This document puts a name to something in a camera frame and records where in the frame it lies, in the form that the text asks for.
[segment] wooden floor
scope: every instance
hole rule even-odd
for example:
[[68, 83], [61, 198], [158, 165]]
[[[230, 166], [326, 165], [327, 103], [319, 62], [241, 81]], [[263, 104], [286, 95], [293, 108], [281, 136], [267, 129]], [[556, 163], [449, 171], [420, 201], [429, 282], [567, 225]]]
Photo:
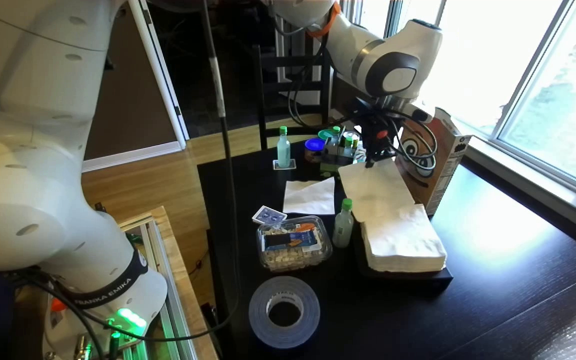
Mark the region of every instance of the wooden floor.
[[[317, 124], [318, 116], [304, 117], [304, 121]], [[294, 125], [292, 120], [268, 123], [268, 128]], [[258, 126], [231, 130], [230, 148], [233, 156], [258, 151]], [[290, 141], [301, 141], [311, 136], [290, 136]], [[276, 140], [270, 138], [269, 146]], [[206, 230], [209, 228], [197, 165], [224, 158], [221, 134], [190, 139], [182, 152], [170, 153], [129, 164], [91, 171], [82, 175], [82, 186], [90, 205], [103, 206], [121, 223], [137, 214], [163, 206], [166, 208], [172, 230], [179, 244], [183, 262], [188, 271], [208, 251]], [[208, 256], [199, 271], [190, 276], [199, 304], [215, 304], [213, 281]]]

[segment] window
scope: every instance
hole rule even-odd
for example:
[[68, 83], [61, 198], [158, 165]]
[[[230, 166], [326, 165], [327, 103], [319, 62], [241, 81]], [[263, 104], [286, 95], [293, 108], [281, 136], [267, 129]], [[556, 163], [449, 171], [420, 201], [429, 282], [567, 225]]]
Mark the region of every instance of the window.
[[411, 19], [439, 26], [443, 43], [421, 100], [576, 192], [576, 0], [364, 0], [362, 7], [359, 23], [376, 35], [393, 35]]

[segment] small bottle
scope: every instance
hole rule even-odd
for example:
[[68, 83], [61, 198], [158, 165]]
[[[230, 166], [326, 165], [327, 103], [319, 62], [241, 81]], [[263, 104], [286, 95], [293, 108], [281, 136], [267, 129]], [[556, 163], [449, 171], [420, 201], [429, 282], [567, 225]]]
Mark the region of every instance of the small bottle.
[[334, 217], [334, 234], [332, 244], [338, 248], [345, 248], [350, 244], [350, 235], [353, 232], [355, 219], [350, 214], [353, 209], [353, 201], [349, 198], [343, 199], [341, 212]]
[[341, 127], [333, 126], [332, 128], [332, 137], [330, 137], [330, 146], [338, 146], [339, 145], [339, 133], [341, 133]]
[[346, 136], [345, 137], [345, 146], [343, 147], [343, 156], [352, 158], [353, 157], [353, 137]]
[[277, 166], [285, 168], [290, 166], [290, 141], [288, 141], [288, 128], [279, 127], [279, 141], [277, 141]]

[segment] windowsill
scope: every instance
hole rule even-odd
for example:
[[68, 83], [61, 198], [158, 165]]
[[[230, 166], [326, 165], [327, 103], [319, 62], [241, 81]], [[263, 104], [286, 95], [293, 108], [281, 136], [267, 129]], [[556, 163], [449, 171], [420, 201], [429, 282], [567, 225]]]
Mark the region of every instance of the windowsill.
[[466, 157], [576, 224], [576, 192], [473, 136]]

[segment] black chair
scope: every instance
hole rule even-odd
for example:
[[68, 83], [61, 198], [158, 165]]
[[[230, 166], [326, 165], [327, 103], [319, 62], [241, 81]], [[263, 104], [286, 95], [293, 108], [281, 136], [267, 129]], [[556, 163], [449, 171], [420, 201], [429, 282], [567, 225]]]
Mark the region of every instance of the black chair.
[[[286, 105], [277, 107], [266, 107], [265, 94], [290, 91], [292, 82], [271, 82], [264, 84], [263, 69], [286, 68], [293, 66], [310, 66], [313, 64], [313, 55], [306, 56], [267, 56], [261, 55], [259, 45], [253, 45], [252, 58], [254, 63], [254, 80], [256, 82], [257, 93], [257, 116], [259, 122], [259, 141], [261, 149], [268, 148], [268, 137], [278, 137], [279, 129], [266, 129], [266, 117], [288, 116]], [[306, 114], [320, 114], [321, 124], [326, 125], [329, 118], [329, 97], [330, 97], [330, 57], [324, 55], [314, 62], [314, 66], [321, 66], [321, 80], [304, 81], [301, 91], [320, 91], [318, 105], [297, 104], [300, 116]], [[318, 130], [309, 129], [302, 126], [288, 127], [290, 135], [317, 135]]]

